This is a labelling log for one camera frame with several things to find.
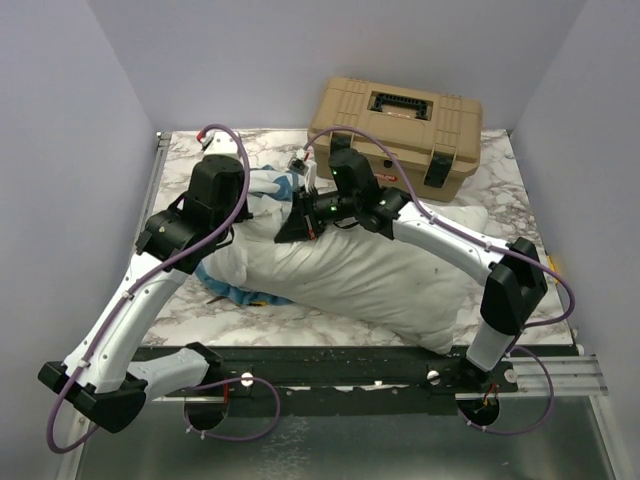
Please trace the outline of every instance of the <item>white wall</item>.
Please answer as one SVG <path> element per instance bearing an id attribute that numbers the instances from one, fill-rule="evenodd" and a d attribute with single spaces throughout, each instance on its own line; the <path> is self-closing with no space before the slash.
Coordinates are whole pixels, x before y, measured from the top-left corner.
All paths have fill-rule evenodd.
<path id="1" fill-rule="evenodd" d="M 590 0 L 513 135 L 640 473 L 640 3 Z"/>
<path id="2" fill-rule="evenodd" d="M 331 75 L 477 97 L 513 128 L 585 0 L 89 0 L 165 130 L 304 127 Z"/>
<path id="3" fill-rule="evenodd" d="M 124 271 L 155 131 L 84 1 L 0 7 L 0 477 L 53 478 L 36 380 Z"/>

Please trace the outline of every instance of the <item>marble tabletop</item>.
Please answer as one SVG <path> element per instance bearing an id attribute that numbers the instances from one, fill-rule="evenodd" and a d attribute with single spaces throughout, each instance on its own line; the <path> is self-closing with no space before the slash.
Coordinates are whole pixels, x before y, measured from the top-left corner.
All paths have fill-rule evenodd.
<path id="1" fill-rule="evenodd" d="M 284 168 L 292 153 L 306 140 L 304 130 L 239 131 L 252 166 Z M 194 132 L 176 132 L 160 180 L 153 212 L 162 210 L 188 187 L 191 170 L 202 158 Z M 516 159 L 505 130 L 482 133 L 482 159 L 475 175 L 463 184 L 455 205 L 482 205 L 489 212 L 485 233 L 513 239 L 524 236 L 545 251 L 529 206 Z M 560 299 L 553 281 L 549 292 L 531 320 L 547 319 L 561 313 Z M 458 312 L 454 343 L 468 345 L 480 317 L 482 289 L 469 282 Z M 243 307 L 227 299 L 213 302 L 200 282 L 191 277 L 164 306 L 143 345 L 270 345 L 270 346 L 388 346 L 406 342 L 383 327 L 321 312 L 304 305 Z M 571 344 L 566 322 L 525 331 L 521 344 Z"/>

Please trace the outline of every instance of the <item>toolbox handle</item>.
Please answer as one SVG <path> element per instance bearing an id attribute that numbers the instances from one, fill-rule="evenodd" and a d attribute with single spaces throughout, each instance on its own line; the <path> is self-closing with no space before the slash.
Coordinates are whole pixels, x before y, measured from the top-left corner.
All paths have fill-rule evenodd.
<path id="1" fill-rule="evenodd" d="M 369 110 L 374 112 L 382 112 L 383 105 L 393 105 L 396 107 L 411 108 L 416 111 L 416 118 L 420 120 L 429 120 L 427 118 L 427 108 L 429 107 L 426 100 L 417 98 L 402 97 L 400 95 L 392 95 L 390 93 L 378 93 Z"/>

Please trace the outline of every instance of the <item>toolbox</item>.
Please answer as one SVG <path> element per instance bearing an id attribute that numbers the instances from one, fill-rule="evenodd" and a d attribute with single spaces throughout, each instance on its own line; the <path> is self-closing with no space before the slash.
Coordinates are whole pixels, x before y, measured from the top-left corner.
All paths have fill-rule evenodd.
<path id="1" fill-rule="evenodd" d="M 450 202 L 480 164 L 482 105 L 477 100 L 333 77 L 309 138 L 333 126 L 355 127 L 377 138 L 400 160 L 416 193 L 425 199 Z M 365 155 L 381 185 L 406 190 L 384 152 L 350 132 L 332 132 L 316 140 L 319 176 L 331 178 L 329 155 L 342 148 Z"/>

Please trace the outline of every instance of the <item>black latch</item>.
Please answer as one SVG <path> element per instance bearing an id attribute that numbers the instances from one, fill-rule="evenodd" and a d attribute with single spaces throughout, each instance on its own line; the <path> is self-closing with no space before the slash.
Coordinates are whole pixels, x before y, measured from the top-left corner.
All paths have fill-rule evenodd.
<path id="1" fill-rule="evenodd" d="M 351 148 L 351 135 L 345 135 L 342 133 L 333 133 L 331 135 L 331 145 L 329 146 L 329 155 L 344 150 L 345 148 Z"/>
<path id="2" fill-rule="evenodd" d="M 428 187 L 442 188 L 453 165 L 453 155 L 434 153 L 424 177 L 424 184 Z"/>

